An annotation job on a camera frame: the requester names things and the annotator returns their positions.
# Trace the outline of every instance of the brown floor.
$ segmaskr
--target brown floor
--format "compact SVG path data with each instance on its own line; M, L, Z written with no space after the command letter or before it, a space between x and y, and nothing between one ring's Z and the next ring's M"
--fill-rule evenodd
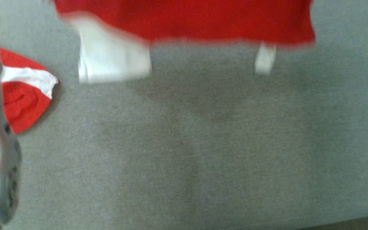
M368 230L368 218L361 218L325 226L305 228L301 230Z

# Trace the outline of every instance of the red and white garment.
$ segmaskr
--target red and white garment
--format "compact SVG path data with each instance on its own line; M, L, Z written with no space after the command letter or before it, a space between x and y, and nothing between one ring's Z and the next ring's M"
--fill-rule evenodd
M31 127L46 111L52 90L59 81L43 65L12 51L0 48L0 57L4 111L18 134Z
M87 83L148 73L149 47L160 41L262 43L256 67L263 72L272 68L275 46L315 42L312 0L54 1L80 33L79 77Z

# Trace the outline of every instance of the gray cloth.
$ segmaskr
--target gray cloth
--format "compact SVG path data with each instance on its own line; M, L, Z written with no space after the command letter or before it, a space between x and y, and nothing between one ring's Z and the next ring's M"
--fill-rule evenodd
M0 45L60 80L19 136L9 230L298 229L368 216L368 1L317 0L317 45L254 74L252 44L159 44L154 75L80 85L79 38L0 0Z

